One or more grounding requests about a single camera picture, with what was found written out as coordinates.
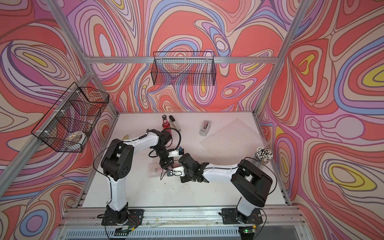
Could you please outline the clear bubble wrap sheet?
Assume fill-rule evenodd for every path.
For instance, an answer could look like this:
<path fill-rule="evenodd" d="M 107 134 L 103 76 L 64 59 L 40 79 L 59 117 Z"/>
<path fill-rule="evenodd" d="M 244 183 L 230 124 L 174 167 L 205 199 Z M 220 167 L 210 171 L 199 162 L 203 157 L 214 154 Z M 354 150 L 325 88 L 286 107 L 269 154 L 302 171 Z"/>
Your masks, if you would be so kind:
<path fill-rule="evenodd" d="M 173 168 L 174 163 L 166 164 L 166 169 L 164 170 L 158 163 L 150 163 L 148 165 L 148 177 L 149 178 L 164 178 L 171 177 L 171 169 Z"/>

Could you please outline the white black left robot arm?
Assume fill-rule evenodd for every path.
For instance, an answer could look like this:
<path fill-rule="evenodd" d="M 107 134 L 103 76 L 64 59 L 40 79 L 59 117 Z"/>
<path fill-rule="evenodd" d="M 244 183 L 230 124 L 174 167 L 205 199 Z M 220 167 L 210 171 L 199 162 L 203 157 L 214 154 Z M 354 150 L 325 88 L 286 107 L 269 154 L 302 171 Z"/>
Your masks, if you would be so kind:
<path fill-rule="evenodd" d="M 167 130 L 148 130 L 144 135 L 129 140 L 115 139 L 107 149 L 101 168 L 111 182 L 111 202 L 108 209 L 113 213 L 121 213 L 127 207 L 126 176 L 132 168 L 134 155 L 142 150 L 152 149 L 160 158 L 160 166 L 165 169 L 172 163 L 173 158 L 166 148 L 172 140 L 172 134 Z"/>

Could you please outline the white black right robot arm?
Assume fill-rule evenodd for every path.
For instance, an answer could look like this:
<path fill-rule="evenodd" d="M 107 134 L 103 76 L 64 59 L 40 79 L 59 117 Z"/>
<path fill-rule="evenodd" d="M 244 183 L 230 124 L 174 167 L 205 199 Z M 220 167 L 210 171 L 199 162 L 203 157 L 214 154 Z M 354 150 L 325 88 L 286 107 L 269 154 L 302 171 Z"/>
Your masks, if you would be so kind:
<path fill-rule="evenodd" d="M 221 166 L 200 164 L 190 154 L 184 154 L 179 163 L 183 183 L 232 183 L 242 195 L 236 207 L 238 215 L 242 217 L 250 217 L 257 207 L 263 208 L 266 204 L 273 180 L 248 160 L 243 159 L 236 165 Z"/>

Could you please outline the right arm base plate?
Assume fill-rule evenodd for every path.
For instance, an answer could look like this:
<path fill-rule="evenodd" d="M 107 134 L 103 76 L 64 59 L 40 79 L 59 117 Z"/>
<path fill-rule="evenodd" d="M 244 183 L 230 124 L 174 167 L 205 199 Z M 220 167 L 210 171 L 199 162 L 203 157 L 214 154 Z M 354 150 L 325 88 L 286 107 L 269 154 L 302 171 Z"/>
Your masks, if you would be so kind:
<path fill-rule="evenodd" d="M 238 209 L 235 208 L 223 208 L 219 212 L 222 217 L 224 225 L 234 224 L 252 224 L 259 226 L 263 223 L 261 211 L 259 208 L 253 209 L 249 216 L 242 214 Z"/>

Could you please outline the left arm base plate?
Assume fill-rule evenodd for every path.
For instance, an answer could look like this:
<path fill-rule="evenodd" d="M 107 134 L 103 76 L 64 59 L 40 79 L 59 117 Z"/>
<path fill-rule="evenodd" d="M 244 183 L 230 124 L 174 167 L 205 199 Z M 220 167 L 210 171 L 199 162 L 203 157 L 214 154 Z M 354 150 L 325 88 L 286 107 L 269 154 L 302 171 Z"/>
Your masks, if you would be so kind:
<path fill-rule="evenodd" d="M 137 227 L 143 222 L 143 209 L 122 209 L 116 212 L 112 209 L 107 209 L 104 214 L 99 215 L 102 219 L 103 226 L 130 226 Z"/>

